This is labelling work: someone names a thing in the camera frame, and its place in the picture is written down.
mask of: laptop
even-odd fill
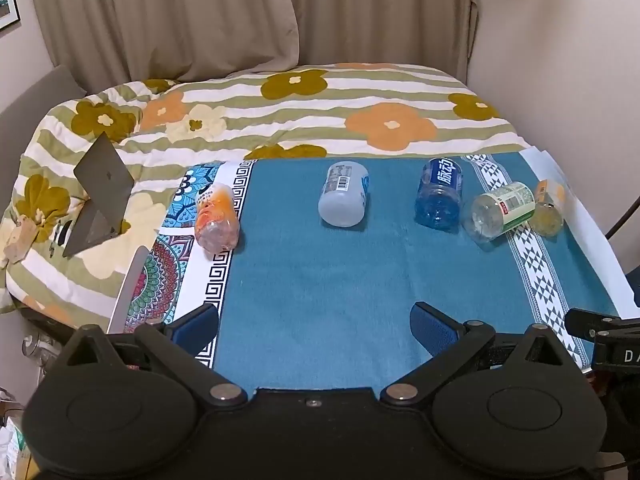
[[[133,190],[133,177],[102,133],[74,168],[87,200],[71,229],[62,255],[78,254],[120,234],[127,203]]]

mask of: picture frame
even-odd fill
[[[20,21],[15,0],[0,0],[0,30]]]

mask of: orange flower pattern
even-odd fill
[[[140,130],[150,130],[162,124],[175,123],[187,114],[187,107],[182,102],[184,94],[179,90],[167,92],[158,99],[149,101],[142,112]]]
[[[433,140],[438,130],[418,110],[400,103],[379,103],[351,114],[345,126],[367,136],[367,144],[387,152],[404,150],[410,142]]]
[[[270,75],[260,87],[262,97],[269,100],[282,99],[291,94],[313,95],[327,87],[322,77],[326,70],[312,68],[302,72],[283,72]]]
[[[494,117],[500,117],[498,110],[477,95],[449,94],[449,101],[456,105],[453,107],[453,113],[461,119],[486,121]]]
[[[66,313],[65,310],[60,308],[55,303],[41,304],[41,303],[37,302],[34,298],[32,298],[31,296],[28,296],[28,295],[26,295],[22,299],[22,302],[26,306],[32,308],[33,310],[37,310],[39,312],[44,313],[47,317],[53,318],[56,321],[59,321],[60,323],[63,323],[63,324],[68,325],[70,327],[78,328],[78,326],[74,324],[73,319],[71,319],[69,314]]]

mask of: clear plastic bottle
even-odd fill
[[[513,182],[467,203],[462,225],[473,240],[483,244],[526,222],[534,209],[531,190],[521,182]]]
[[[196,197],[197,243],[210,254],[235,249],[240,223],[234,210],[234,194],[225,184],[210,184]]]
[[[329,168],[318,201],[322,220],[336,227],[352,227],[364,217],[369,172],[357,162],[336,162]]]
[[[460,166],[450,158],[432,158],[422,169],[415,199],[415,221],[442,231],[457,227],[461,196]]]
[[[554,237],[564,224],[564,187],[542,180],[536,188],[536,208],[529,225],[543,237]]]

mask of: bottle label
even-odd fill
[[[553,180],[541,180],[536,187],[536,202],[546,203],[545,195],[549,195],[555,208],[564,216],[564,187]]]
[[[503,233],[526,222],[536,208],[533,193],[521,182],[513,182],[485,194],[500,206]]]
[[[208,224],[223,222],[225,219],[229,220],[235,217],[234,193],[229,186],[214,182],[199,190],[196,196],[196,223],[194,226],[197,234]]]
[[[429,182],[437,186],[447,186],[458,190],[458,175],[461,172],[460,166],[450,158],[433,158],[431,159]]]
[[[330,167],[326,174],[322,194],[330,191],[347,191],[351,182],[352,171],[353,166],[346,166],[345,164],[336,164]]]

